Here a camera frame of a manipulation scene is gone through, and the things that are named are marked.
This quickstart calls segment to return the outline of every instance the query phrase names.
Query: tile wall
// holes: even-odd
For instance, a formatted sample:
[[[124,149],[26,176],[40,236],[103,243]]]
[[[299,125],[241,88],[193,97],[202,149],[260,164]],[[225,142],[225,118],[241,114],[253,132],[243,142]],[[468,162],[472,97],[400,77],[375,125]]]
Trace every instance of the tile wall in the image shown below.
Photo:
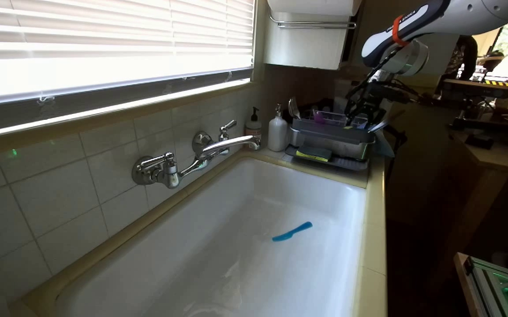
[[[130,165],[139,155],[174,151],[184,167],[195,130],[216,137],[236,118],[230,134],[237,135],[255,102],[251,90],[193,100],[0,151],[0,301],[17,299],[176,192],[133,185]]]

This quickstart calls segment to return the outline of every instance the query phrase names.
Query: bottle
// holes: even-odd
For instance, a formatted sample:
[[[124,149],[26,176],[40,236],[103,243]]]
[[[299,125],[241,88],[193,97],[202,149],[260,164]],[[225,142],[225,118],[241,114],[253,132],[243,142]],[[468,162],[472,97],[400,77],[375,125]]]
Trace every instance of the bottle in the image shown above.
[[[260,123],[257,121],[257,114],[255,114],[257,107],[251,107],[251,116],[250,120],[246,121],[244,128],[243,128],[243,134],[246,135],[253,135],[253,141],[257,144],[260,144]]]
[[[281,120],[280,105],[274,109],[274,118],[267,125],[267,148],[281,151],[287,148],[287,121]]]

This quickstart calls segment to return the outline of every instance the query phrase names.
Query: window blind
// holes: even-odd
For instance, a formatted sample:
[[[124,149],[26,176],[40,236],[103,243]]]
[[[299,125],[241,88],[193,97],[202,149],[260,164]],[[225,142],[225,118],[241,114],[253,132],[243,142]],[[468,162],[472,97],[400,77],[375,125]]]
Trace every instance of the window blind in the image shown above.
[[[0,0],[0,102],[251,63],[253,0]]]

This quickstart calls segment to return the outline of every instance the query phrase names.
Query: blue toothbrush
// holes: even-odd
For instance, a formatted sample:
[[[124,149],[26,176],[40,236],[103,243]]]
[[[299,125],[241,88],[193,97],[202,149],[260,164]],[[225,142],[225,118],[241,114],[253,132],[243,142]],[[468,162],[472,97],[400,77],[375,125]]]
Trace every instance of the blue toothbrush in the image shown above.
[[[290,229],[290,230],[287,230],[287,232],[283,232],[283,234],[273,236],[271,241],[285,241],[285,239],[290,239],[292,234],[295,234],[295,232],[299,232],[299,230],[306,230],[308,227],[311,227],[311,223],[310,223],[310,222],[304,222],[304,223],[297,225],[297,227],[294,227],[294,229]]]

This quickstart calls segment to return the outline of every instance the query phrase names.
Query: faucet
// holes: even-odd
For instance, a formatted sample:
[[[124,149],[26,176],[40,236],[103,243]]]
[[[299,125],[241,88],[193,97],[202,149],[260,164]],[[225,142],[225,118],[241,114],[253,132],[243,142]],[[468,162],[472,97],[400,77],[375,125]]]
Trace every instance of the faucet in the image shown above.
[[[170,151],[158,157],[140,157],[131,165],[131,181],[137,185],[163,183],[167,188],[179,185],[177,165]]]
[[[213,139],[198,130],[193,139],[191,139],[191,148],[195,151],[193,162],[184,167],[183,171],[179,171],[179,176],[184,176],[191,171],[198,171],[204,169],[207,165],[207,162],[216,157],[218,153],[228,153],[228,146],[241,146],[241,144],[248,144],[251,149],[257,149],[258,144],[253,141],[253,135],[239,135],[239,137],[230,137],[227,135],[227,128],[234,127],[236,121],[230,120],[228,123],[221,125],[218,130],[218,142],[213,142]]]

